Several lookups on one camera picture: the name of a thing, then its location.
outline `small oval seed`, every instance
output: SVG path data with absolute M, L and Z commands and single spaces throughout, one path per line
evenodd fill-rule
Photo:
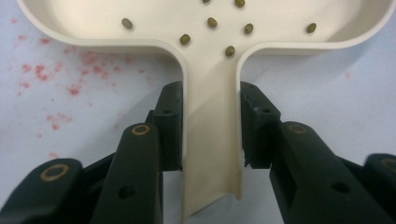
M 317 24 L 316 23 L 311 23 L 309 24 L 309 26 L 306 28 L 306 32 L 309 34 L 312 34 L 315 32 L 315 30 L 317 29 Z
M 244 7 L 245 6 L 245 0 L 235 0 L 235 5 L 238 7 Z
M 235 54 L 235 48 L 233 46 L 229 46 L 226 50 L 225 50 L 225 56 L 227 57 L 231 57 Z
M 181 44 L 181 45 L 187 45 L 187 44 L 190 42 L 190 40 L 191 40 L 191 38 L 190 38 L 189 35 L 183 35 L 183 36 L 180 38 L 180 44 Z
M 122 19 L 121 21 L 122 25 L 127 28 L 128 30 L 131 30 L 132 27 L 134 27 L 134 25 L 132 24 L 132 22 L 126 18 Z
M 249 23 L 245 26 L 245 34 L 250 35 L 253 32 L 254 26 L 253 24 Z
M 209 18 L 207 19 L 207 25 L 209 25 L 210 28 L 216 28 L 218 26 L 218 22 L 213 18 Z

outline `white tabletop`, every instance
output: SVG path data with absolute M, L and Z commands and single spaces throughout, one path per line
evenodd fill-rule
M 181 80 L 161 55 L 98 54 L 52 40 L 0 2 L 0 205 L 39 164 L 84 166 L 114 152 L 144 121 L 161 88 Z M 254 56 L 242 80 L 261 88 L 282 120 L 314 128 L 332 151 L 363 164 L 396 154 L 396 15 L 371 40 L 318 56 Z M 244 198 L 227 196 L 189 223 L 283 223 L 268 170 L 246 169 Z M 164 223 L 178 223 L 181 174 L 164 175 Z

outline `cream plastic tray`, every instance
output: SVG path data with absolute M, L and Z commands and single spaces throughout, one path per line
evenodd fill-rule
M 97 52 L 167 53 L 183 70 L 182 221 L 227 193 L 242 195 L 239 74 L 253 53 L 315 54 L 357 45 L 396 0 L 18 0 L 42 32 Z M 218 22 L 210 29 L 206 20 Z M 121 24 L 128 18 L 134 28 Z M 313 34 L 305 30 L 318 25 Z M 246 24 L 254 31 L 244 34 Z M 191 42 L 182 46 L 187 34 Z M 224 50 L 235 47 L 233 57 Z

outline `brown seed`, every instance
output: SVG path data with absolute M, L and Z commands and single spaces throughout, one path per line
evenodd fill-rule
M 213 18 L 209 18 L 207 19 L 207 25 L 209 25 L 210 28 L 216 28 L 218 26 L 218 22 Z
M 131 30 L 132 27 L 134 27 L 134 25 L 132 24 L 132 22 L 126 18 L 122 19 L 121 21 L 122 25 L 127 28 L 128 30 Z
M 189 35 L 183 35 L 183 36 L 180 38 L 180 44 L 181 44 L 181 45 L 187 45 L 187 44 L 190 42 L 190 40 L 191 40 L 191 38 L 190 38 Z
M 245 34 L 250 35 L 253 32 L 254 26 L 253 24 L 249 23 L 245 26 Z
M 235 48 L 233 46 L 229 46 L 226 50 L 225 50 L 225 56 L 227 57 L 231 57 L 235 54 Z
M 245 0 L 235 0 L 235 5 L 238 7 L 244 7 L 245 6 Z
M 312 34 L 315 32 L 315 30 L 317 29 L 317 24 L 316 23 L 311 23 L 309 24 L 309 26 L 306 28 L 306 32 L 309 34 Z

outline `white surface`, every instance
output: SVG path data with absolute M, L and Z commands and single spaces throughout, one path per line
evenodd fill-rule
M 358 44 L 385 24 L 396 4 L 391 0 L 261 0 L 239 8 L 233 1 L 19 2 L 34 25 L 64 43 L 120 52 L 142 45 L 143 40 L 177 58 L 184 83 L 182 219 L 227 193 L 241 197 L 238 91 L 240 66 L 246 57 L 259 49 L 302 53 Z M 121 26 L 124 17 L 134 23 L 132 30 Z M 216 29 L 207 27 L 209 17 L 219 22 Z M 305 29 L 311 22 L 318 29 L 309 35 Z M 255 25 L 251 35 L 243 33 L 248 23 Z M 192 38 L 187 46 L 178 43 L 183 34 Z M 232 58 L 224 56 L 229 45 L 236 48 Z
M 177 63 L 157 56 L 78 49 L 64 54 L 70 49 L 64 44 L 41 43 L 44 36 L 15 3 L 2 2 L 0 8 L 1 202 L 30 170 L 55 154 L 88 165 L 111 153 L 122 129 L 144 120 L 154 107 L 161 86 L 181 79 Z M 246 62 L 242 79 L 262 88 L 282 111 L 282 120 L 316 129 L 337 155 L 362 163 L 372 152 L 394 154 L 395 25 L 393 16 L 379 36 L 352 49 L 310 57 L 255 56 Z M 57 62 L 64 65 L 59 72 Z M 32 71 L 24 73 L 24 63 Z M 84 63 L 86 76 L 80 73 Z M 40 64 L 46 66 L 41 74 L 49 75 L 47 81 L 35 75 Z M 74 96 L 73 85 L 81 87 Z M 165 175 L 165 223 L 178 223 L 180 178 Z M 281 223 L 268 173 L 246 170 L 243 184 L 241 202 L 226 197 L 189 223 Z

